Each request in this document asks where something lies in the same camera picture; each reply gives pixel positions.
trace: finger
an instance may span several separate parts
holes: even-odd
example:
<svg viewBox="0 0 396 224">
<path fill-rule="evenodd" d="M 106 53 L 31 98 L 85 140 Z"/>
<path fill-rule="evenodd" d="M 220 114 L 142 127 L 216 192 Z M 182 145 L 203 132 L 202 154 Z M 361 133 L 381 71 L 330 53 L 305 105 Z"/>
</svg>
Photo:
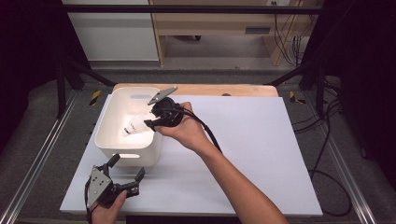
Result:
<svg viewBox="0 0 396 224">
<path fill-rule="evenodd" d="M 114 203 L 111 205 L 109 210 L 111 211 L 112 214 L 117 215 L 119 213 L 120 209 L 125 203 L 126 193 L 127 193 L 126 190 L 124 190 L 121 194 L 119 194 L 119 196 L 116 198 Z"/>
<path fill-rule="evenodd" d="M 155 131 L 159 132 L 160 134 L 167 136 L 168 132 L 167 130 L 169 130 L 168 127 L 164 127 L 164 126 L 155 126 L 154 127 Z"/>
<path fill-rule="evenodd" d="M 99 202 L 94 202 L 93 205 L 90 208 L 90 211 L 92 212 L 93 208 L 97 207 Z"/>
<path fill-rule="evenodd" d="M 181 103 L 180 106 L 181 106 L 182 108 L 186 108 L 186 109 L 192 111 L 192 106 L 191 106 L 191 103 L 190 103 L 190 102 Z"/>
</svg>

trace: gray floor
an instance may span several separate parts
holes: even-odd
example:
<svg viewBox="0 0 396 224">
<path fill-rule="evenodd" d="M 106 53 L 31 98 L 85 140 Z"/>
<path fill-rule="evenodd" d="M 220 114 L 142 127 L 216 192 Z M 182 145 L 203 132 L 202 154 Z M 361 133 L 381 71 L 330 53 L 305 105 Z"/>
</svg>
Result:
<svg viewBox="0 0 396 224">
<path fill-rule="evenodd" d="M 249 43 L 256 48 L 247 49 L 246 46 Z M 282 64 L 279 67 L 270 66 L 268 54 L 258 38 L 203 36 L 201 42 L 196 42 L 190 37 L 180 36 L 172 38 L 168 44 L 170 46 L 168 46 L 164 67 L 152 63 L 121 63 L 121 67 L 120 64 L 114 63 L 96 63 L 94 66 L 97 72 L 116 82 L 136 83 L 262 84 L 274 80 L 292 68 L 288 64 Z M 227 46 L 233 46 L 234 51 L 229 50 Z M 61 213 L 59 207 L 85 145 L 91 137 L 91 131 L 101 111 L 105 96 L 111 92 L 111 88 L 89 77 L 84 76 L 84 79 L 87 84 L 84 90 L 79 92 L 76 105 L 21 208 L 18 216 L 20 221 L 26 218 L 32 218 L 30 220 L 36 223 L 45 223 L 45 220 L 48 221 L 47 223 L 55 223 L 53 219 L 84 220 L 83 216 Z M 284 98 L 291 123 L 305 120 L 313 115 L 308 104 L 290 101 L 290 91 L 294 91 L 297 99 L 305 98 L 305 94 L 300 92 L 295 85 L 297 81 L 298 77 L 277 88 L 279 95 Z M 92 94 L 96 90 L 102 91 L 101 96 L 96 105 L 89 105 Z M 6 180 L 0 182 L 1 213 L 5 211 L 7 204 L 17 192 L 55 122 L 56 97 L 55 82 L 39 87 L 30 94 L 29 108 L 0 158 L 0 178 Z M 334 96 L 326 92 L 325 99 L 330 102 Z M 304 127 L 308 123 L 300 124 L 295 128 Z M 396 193 L 380 172 L 375 161 L 361 157 L 360 147 L 342 114 L 337 113 L 331 117 L 331 127 L 332 137 L 372 209 L 376 222 L 396 223 Z M 306 167 L 311 169 L 323 144 L 319 128 L 296 136 Z M 328 149 L 318 168 L 339 179 Z M 313 183 L 322 209 L 334 213 L 345 211 L 346 196 L 334 182 L 316 175 Z M 344 217 L 329 215 L 311 218 L 290 217 L 290 222 L 361 223 L 354 209 Z"/>
</svg>

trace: white object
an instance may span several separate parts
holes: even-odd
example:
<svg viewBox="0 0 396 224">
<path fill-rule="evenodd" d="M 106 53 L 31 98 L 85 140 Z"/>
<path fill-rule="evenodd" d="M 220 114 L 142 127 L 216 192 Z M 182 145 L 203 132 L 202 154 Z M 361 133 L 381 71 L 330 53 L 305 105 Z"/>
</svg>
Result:
<svg viewBox="0 0 396 224">
<path fill-rule="evenodd" d="M 159 90 L 146 87 L 124 87 L 115 90 L 98 122 L 95 144 L 110 159 L 120 154 L 116 166 L 151 166 L 160 156 L 162 135 L 146 126 L 143 119 L 155 119 L 149 113 L 148 101 Z M 136 125 L 125 132 L 131 121 Z"/>
<path fill-rule="evenodd" d="M 134 115 L 124 131 L 128 134 L 142 133 L 149 130 L 149 127 L 145 123 L 145 119 L 148 119 L 146 115 Z"/>
<path fill-rule="evenodd" d="M 148 5 L 147 0 L 63 0 L 76 5 Z M 149 13 L 68 13 L 89 61 L 159 60 Z"/>
<path fill-rule="evenodd" d="M 171 97 L 178 103 L 192 103 L 194 113 L 212 130 L 224 155 L 284 215 L 322 215 L 282 98 Z M 86 213 L 84 184 L 92 166 L 106 161 L 91 139 L 61 211 Z M 110 177 L 115 183 L 125 184 L 133 181 L 138 171 L 138 167 L 114 167 Z M 139 196 L 125 201 L 121 208 L 123 215 L 235 216 L 227 197 L 201 158 L 169 137 L 163 138 L 160 159 L 146 169 L 139 189 Z"/>
</svg>

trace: hand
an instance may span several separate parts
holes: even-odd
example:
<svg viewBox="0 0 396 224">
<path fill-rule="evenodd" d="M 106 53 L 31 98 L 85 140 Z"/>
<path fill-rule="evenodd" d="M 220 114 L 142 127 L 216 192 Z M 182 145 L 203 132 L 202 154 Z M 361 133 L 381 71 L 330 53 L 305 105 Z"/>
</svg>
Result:
<svg viewBox="0 0 396 224">
<path fill-rule="evenodd" d="M 181 107 L 190 110 L 192 107 L 190 102 L 180 104 Z M 184 115 L 183 120 L 176 127 L 155 127 L 157 132 L 175 138 L 181 145 L 199 153 L 199 148 L 203 148 L 205 144 L 212 144 L 206 137 L 201 124 L 188 115 Z"/>
<path fill-rule="evenodd" d="M 92 224 L 115 224 L 117 216 L 126 199 L 126 190 L 123 191 L 114 201 L 110 208 L 94 203 L 92 208 Z"/>
</svg>

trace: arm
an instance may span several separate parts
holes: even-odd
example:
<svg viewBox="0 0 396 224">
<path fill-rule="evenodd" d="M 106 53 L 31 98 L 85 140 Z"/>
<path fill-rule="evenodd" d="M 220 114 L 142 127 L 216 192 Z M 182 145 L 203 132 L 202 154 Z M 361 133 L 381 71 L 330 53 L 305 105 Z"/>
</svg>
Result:
<svg viewBox="0 0 396 224">
<path fill-rule="evenodd" d="M 190 103 L 181 106 L 192 111 Z M 202 158 L 242 223 L 288 222 L 273 202 L 213 146 L 201 124 L 193 118 L 185 116 L 175 128 L 156 129 L 165 136 L 175 138 Z"/>
</svg>

